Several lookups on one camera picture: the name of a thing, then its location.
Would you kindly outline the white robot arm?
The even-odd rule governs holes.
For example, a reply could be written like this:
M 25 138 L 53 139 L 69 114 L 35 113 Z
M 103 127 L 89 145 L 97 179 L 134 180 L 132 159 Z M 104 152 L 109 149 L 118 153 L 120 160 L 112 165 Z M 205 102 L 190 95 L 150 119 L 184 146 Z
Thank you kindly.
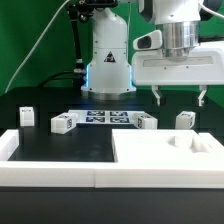
M 112 12 L 120 3 L 135 2 L 138 13 L 155 29 L 133 41 L 127 58 L 128 26 Z M 68 0 L 73 26 L 93 22 L 93 57 L 84 73 L 83 94 L 116 100 L 149 86 L 160 99 L 161 86 L 224 85 L 224 39 L 203 37 L 199 23 L 218 14 L 223 0 Z

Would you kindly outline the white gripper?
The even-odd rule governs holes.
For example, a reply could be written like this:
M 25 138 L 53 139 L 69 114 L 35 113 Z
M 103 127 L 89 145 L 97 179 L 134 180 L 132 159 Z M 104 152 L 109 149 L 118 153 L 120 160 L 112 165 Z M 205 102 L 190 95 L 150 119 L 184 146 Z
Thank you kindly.
M 200 45 L 185 59 L 169 60 L 160 50 L 140 51 L 132 58 L 133 82 L 139 86 L 152 86 L 157 105 L 162 95 L 158 86 L 200 85 L 198 106 L 204 104 L 206 85 L 224 84 L 224 45 Z

